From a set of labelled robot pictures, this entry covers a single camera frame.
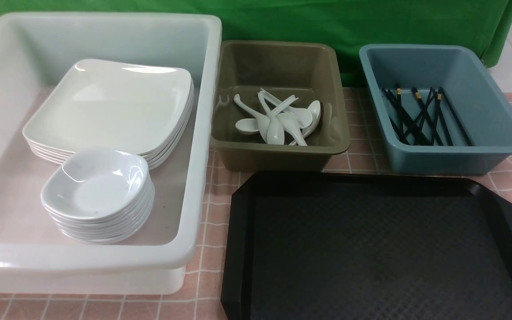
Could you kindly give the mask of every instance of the plastic container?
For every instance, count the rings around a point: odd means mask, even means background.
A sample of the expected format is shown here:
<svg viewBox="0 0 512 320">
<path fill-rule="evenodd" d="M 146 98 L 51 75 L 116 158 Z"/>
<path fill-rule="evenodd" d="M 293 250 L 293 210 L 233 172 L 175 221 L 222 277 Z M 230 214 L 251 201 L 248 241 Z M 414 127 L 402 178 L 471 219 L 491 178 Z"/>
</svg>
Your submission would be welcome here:
<svg viewBox="0 0 512 320">
<path fill-rule="evenodd" d="M 0 292 L 170 294 L 195 254 L 221 43 L 214 16 L 42 12 L 0 18 Z M 61 235 L 40 202 L 57 165 L 21 130 L 77 61 L 185 68 L 195 102 L 177 147 L 152 170 L 154 209 L 116 245 Z"/>
<path fill-rule="evenodd" d="M 478 57 L 451 45 L 371 44 L 360 50 L 386 150 L 400 174 L 482 175 L 512 154 L 512 107 Z M 447 107 L 442 103 L 453 146 L 410 146 L 398 140 L 388 116 L 398 121 L 381 89 L 417 87 L 422 96 L 443 87 L 474 146 L 466 146 Z M 420 112 L 408 91 L 404 109 Z"/>
<path fill-rule="evenodd" d="M 226 41 L 221 46 L 219 78 L 213 115 L 212 146 L 231 171 L 320 171 L 332 155 L 349 148 L 350 138 L 343 87 L 335 51 L 323 44 Z M 293 107 L 306 108 L 319 100 L 319 126 L 308 146 L 265 144 L 259 135 L 240 134 L 235 123 L 250 117 L 233 102 L 240 95 L 263 113 L 257 93 L 264 88 L 280 100 L 299 97 Z M 291 140 L 286 133 L 286 142 Z"/>
</svg>

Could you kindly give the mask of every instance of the ceramic dishware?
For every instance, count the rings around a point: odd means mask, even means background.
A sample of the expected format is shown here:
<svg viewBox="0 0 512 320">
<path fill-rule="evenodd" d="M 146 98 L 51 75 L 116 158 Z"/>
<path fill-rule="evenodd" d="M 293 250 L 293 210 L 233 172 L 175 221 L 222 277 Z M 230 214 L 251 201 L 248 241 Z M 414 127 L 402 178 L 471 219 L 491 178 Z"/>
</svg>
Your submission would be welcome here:
<svg viewBox="0 0 512 320">
<path fill-rule="evenodd" d="M 290 97 L 288 97 L 288 99 L 285 99 L 277 107 L 272 109 L 272 113 L 277 116 L 286 107 L 288 107 L 290 104 L 297 101 L 298 99 L 299 98 L 297 98 L 295 95 L 291 95 Z M 236 122 L 236 124 L 234 124 L 234 126 L 236 127 L 236 130 L 238 130 L 238 132 L 245 134 L 247 136 L 258 133 L 258 121 L 256 121 L 256 119 L 240 119 Z"/>
<path fill-rule="evenodd" d="M 309 107 L 307 107 L 307 109 L 311 112 L 311 115 L 313 115 L 313 121 L 311 122 L 311 125 L 309 127 L 301 130 L 301 136 L 304 139 L 307 138 L 310 134 L 312 134 L 319 125 L 319 121 L 321 120 L 321 103 L 315 100 L 311 102 L 311 104 L 309 104 Z M 295 140 L 290 142 L 290 146 L 295 145 Z"/>
<path fill-rule="evenodd" d="M 260 136 L 262 136 L 262 139 L 264 139 L 264 142 L 268 143 L 268 127 L 270 126 L 270 118 L 266 117 L 265 115 L 262 115 L 262 113 L 251 109 L 247 105 L 245 105 L 240 100 L 240 95 L 234 95 L 234 103 L 238 105 L 242 110 L 250 113 L 251 116 L 253 116 L 256 121 L 258 122 L 258 132 L 260 132 Z"/>
<path fill-rule="evenodd" d="M 301 135 L 297 120 L 291 113 L 280 113 L 278 115 L 278 120 L 282 123 L 283 129 L 293 137 L 293 140 L 298 145 L 307 146 L 307 143 L 305 143 L 305 140 Z"/>
<path fill-rule="evenodd" d="M 282 123 L 276 118 L 276 116 L 268 107 L 268 103 L 264 100 L 264 96 L 261 92 L 258 93 L 258 100 L 260 100 L 260 104 L 264 111 L 266 111 L 266 115 L 270 118 L 270 126 L 268 127 L 268 135 L 267 135 L 267 144 L 284 144 L 284 128 L 282 127 Z"/>
<path fill-rule="evenodd" d="M 269 103 L 278 106 L 282 101 L 280 101 L 278 98 L 276 98 L 274 95 L 269 93 L 268 91 L 260 88 L 260 92 L 262 92 L 262 95 L 264 96 L 264 99 L 268 101 Z M 286 107 L 286 109 L 283 110 L 284 112 L 291 113 L 293 117 L 297 119 L 297 122 L 299 123 L 299 127 L 301 129 L 307 128 L 311 125 L 311 122 L 313 121 L 313 118 L 311 116 L 311 112 L 304 108 L 294 108 L 291 106 Z"/>
</svg>

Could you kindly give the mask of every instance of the square white plate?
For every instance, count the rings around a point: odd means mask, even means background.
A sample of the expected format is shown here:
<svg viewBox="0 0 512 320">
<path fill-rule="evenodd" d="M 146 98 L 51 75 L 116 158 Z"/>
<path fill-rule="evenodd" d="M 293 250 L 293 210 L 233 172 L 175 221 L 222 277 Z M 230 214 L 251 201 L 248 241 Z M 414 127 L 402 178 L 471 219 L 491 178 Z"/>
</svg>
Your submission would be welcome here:
<svg viewBox="0 0 512 320">
<path fill-rule="evenodd" d="M 23 135 L 64 152 L 102 146 L 147 154 L 173 137 L 191 85 L 185 69 L 82 60 L 27 122 Z"/>
</svg>

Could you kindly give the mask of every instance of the black object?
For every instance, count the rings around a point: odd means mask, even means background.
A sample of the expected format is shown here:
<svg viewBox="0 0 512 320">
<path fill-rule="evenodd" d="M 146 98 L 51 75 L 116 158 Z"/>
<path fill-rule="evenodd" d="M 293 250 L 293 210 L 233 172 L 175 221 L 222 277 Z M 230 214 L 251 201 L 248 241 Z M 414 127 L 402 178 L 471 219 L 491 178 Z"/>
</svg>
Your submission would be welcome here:
<svg viewBox="0 0 512 320">
<path fill-rule="evenodd" d="M 438 114 L 437 117 L 440 120 L 441 127 L 443 128 L 443 130 L 445 132 L 445 140 L 448 142 L 448 146 L 453 146 L 452 136 L 449 134 L 448 125 L 447 125 L 447 123 L 445 123 L 444 114 L 441 111 L 441 97 L 442 97 L 442 94 L 438 93 L 437 98 L 436 98 L 436 108 L 437 108 L 437 114 Z"/>
<path fill-rule="evenodd" d="M 259 172 L 232 196 L 229 320 L 512 320 L 512 204 L 473 180 Z"/>
<path fill-rule="evenodd" d="M 402 142 L 403 144 L 410 145 L 410 142 L 408 142 L 408 140 L 404 138 L 404 132 L 402 131 L 404 130 L 404 128 L 398 128 L 398 126 L 396 126 L 396 123 L 394 123 L 394 120 L 392 120 L 391 118 L 389 118 L 389 120 L 390 124 L 392 125 L 392 128 L 394 129 L 394 132 L 396 132 L 396 135 L 398 136 L 398 140 L 400 140 L 400 142 Z"/>
<path fill-rule="evenodd" d="M 406 126 L 408 127 L 408 130 L 410 130 L 412 132 L 412 135 L 414 136 L 414 140 L 415 140 L 414 142 L 422 143 L 422 144 L 429 144 L 430 141 L 428 140 L 428 138 L 426 138 L 424 136 L 424 134 L 422 133 L 420 128 L 418 128 L 418 126 L 416 125 L 414 120 L 412 120 L 412 118 L 410 117 L 408 112 L 406 112 L 406 110 L 404 110 L 404 108 L 402 107 L 402 104 L 400 104 L 398 102 L 398 100 L 396 99 L 396 97 L 394 97 L 394 95 L 392 94 L 392 91 L 390 91 L 390 90 L 386 91 L 385 89 L 382 89 L 382 91 L 384 92 L 384 95 L 386 95 L 386 99 L 388 99 L 390 101 L 390 105 L 396 110 L 396 113 L 398 115 L 398 120 L 404 122 L 406 124 Z"/>
<path fill-rule="evenodd" d="M 468 146 L 473 146 L 471 139 L 469 139 L 468 133 L 465 131 L 464 126 L 461 124 L 459 117 L 457 117 L 456 111 L 452 107 L 452 103 L 449 102 L 447 95 L 445 95 L 445 90 L 443 89 L 443 87 L 440 87 L 438 89 L 438 93 L 441 93 L 441 95 L 444 97 L 445 104 L 448 106 L 449 111 L 452 113 L 453 119 L 455 120 L 457 127 L 460 128 L 461 135 L 464 137 L 465 140 L 465 144 L 467 144 Z"/>
<path fill-rule="evenodd" d="M 426 99 L 426 104 L 424 105 L 424 109 L 425 109 L 426 113 L 428 112 L 428 108 L 436 96 L 437 96 L 436 91 L 433 88 L 430 88 L 430 91 L 428 93 L 428 98 Z M 422 118 L 422 113 L 420 112 L 414 119 L 414 123 L 418 123 L 418 121 L 421 118 Z M 433 141 L 435 140 L 435 138 L 438 138 L 439 139 L 438 145 L 443 146 L 444 144 L 441 142 L 441 139 L 439 138 L 439 135 L 437 134 L 436 126 L 432 125 L 430 128 L 432 129 L 432 140 L 430 140 L 430 145 L 433 145 Z M 406 130 L 406 133 L 404 134 L 405 138 L 408 137 L 409 134 L 410 134 L 410 130 Z"/>
</svg>

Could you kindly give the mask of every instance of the black chopstick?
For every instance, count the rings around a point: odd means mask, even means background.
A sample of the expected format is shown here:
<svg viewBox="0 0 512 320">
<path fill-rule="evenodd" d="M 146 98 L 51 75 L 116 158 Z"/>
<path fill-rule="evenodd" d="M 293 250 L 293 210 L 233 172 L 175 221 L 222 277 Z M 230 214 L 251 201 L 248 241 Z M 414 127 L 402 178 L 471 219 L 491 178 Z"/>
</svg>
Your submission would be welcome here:
<svg viewBox="0 0 512 320">
<path fill-rule="evenodd" d="M 390 117 L 388 117 L 388 119 L 390 120 L 390 124 L 392 125 L 394 132 L 396 132 L 396 135 L 398 136 L 398 140 L 400 140 L 400 142 L 402 142 L 403 144 L 410 145 L 410 142 L 408 142 L 408 140 L 406 140 L 406 138 L 404 138 L 404 133 L 402 133 L 400 131 L 400 128 L 398 128 L 398 126 L 396 126 L 396 123 L 394 123 L 394 121 Z"/>
<path fill-rule="evenodd" d="M 402 108 L 402 89 L 400 89 L 400 85 L 396 84 L 396 99 L 398 100 L 398 105 Z M 400 119 L 398 119 L 400 122 L 400 132 L 404 134 L 404 124 Z"/>
<path fill-rule="evenodd" d="M 428 114 L 429 103 L 431 102 L 432 92 L 434 92 L 434 91 L 435 90 L 433 88 L 430 89 L 430 91 L 428 93 L 428 99 L 426 100 L 426 104 L 424 104 L 424 102 L 422 101 L 422 95 L 420 94 L 420 92 L 418 92 L 418 89 L 416 89 L 415 87 L 412 87 L 412 93 L 414 93 L 414 97 L 415 97 L 416 101 L 418 102 L 418 106 L 420 107 L 420 110 L 421 110 L 420 113 L 424 116 L 422 118 L 422 121 L 420 122 L 420 130 L 422 130 L 422 128 L 424 128 L 424 120 L 426 120 L 428 122 L 428 125 L 430 126 L 432 136 L 435 136 L 437 143 L 440 146 L 443 146 L 444 144 L 443 144 L 440 136 L 437 134 L 436 128 L 432 126 L 432 118 Z"/>
<path fill-rule="evenodd" d="M 395 109 L 396 113 L 398 114 L 398 117 L 400 120 L 402 120 L 406 126 L 408 126 L 408 129 L 411 130 L 412 135 L 414 136 L 415 143 L 419 140 L 426 145 L 430 143 L 428 138 L 420 131 L 418 126 L 416 126 L 414 120 L 410 117 L 410 115 L 404 110 L 402 105 L 397 105 L 398 100 L 394 97 L 392 92 L 390 90 L 386 91 L 386 89 L 382 89 L 382 92 L 384 92 L 384 95 L 386 95 L 386 98 L 390 101 L 390 105 Z"/>
<path fill-rule="evenodd" d="M 431 89 L 430 89 L 430 93 L 432 93 L 432 92 L 433 92 L 433 93 L 435 93 L 436 91 L 435 91 L 433 88 L 431 88 Z M 431 94 L 430 94 L 430 95 L 428 95 L 428 99 L 426 99 L 426 104 L 425 104 L 425 108 L 426 108 L 426 110 L 428 109 L 428 107 L 429 107 L 430 103 L 432 102 L 432 100 L 434 100 L 434 99 L 435 99 L 435 97 L 436 97 L 436 95 L 431 95 Z M 417 115 L 417 116 L 416 116 L 416 118 L 414 119 L 414 122 L 415 122 L 415 123 L 418 123 L 418 120 L 420 120 L 420 118 L 421 118 L 421 117 L 422 117 L 422 113 L 420 112 L 420 113 L 418 113 L 418 115 Z M 405 135 L 406 135 L 406 136 L 408 136 L 409 134 L 410 134 L 410 129 L 409 129 L 409 130 L 406 130 Z"/>
<path fill-rule="evenodd" d="M 445 95 L 445 90 L 443 89 L 443 87 L 440 87 L 438 89 L 438 92 L 443 95 L 444 101 L 445 101 L 446 105 L 448 106 L 449 111 L 452 113 L 453 119 L 455 120 L 457 127 L 461 131 L 461 135 L 464 137 L 465 144 L 467 144 L 468 146 L 473 146 L 473 143 L 469 139 L 469 136 L 468 136 L 467 132 L 465 131 L 464 126 L 461 124 L 460 119 L 457 117 L 456 111 L 453 109 L 452 104 L 449 102 L 447 95 Z"/>
<path fill-rule="evenodd" d="M 453 142 L 452 142 L 452 136 L 449 135 L 449 130 L 448 130 L 448 126 L 447 124 L 445 123 L 445 119 L 444 119 L 444 114 L 443 112 L 441 111 L 441 107 L 440 107 L 440 103 L 441 103 L 441 97 L 442 97 L 442 94 L 438 91 L 438 94 L 437 94 L 437 102 L 436 102 L 436 108 L 437 108 L 437 117 L 439 118 L 440 120 L 440 123 L 441 123 L 441 126 L 444 128 L 444 132 L 445 132 L 445 139 L 447 140 L 448 142 L 448 146 L 453 146 Z"/>
</svg>

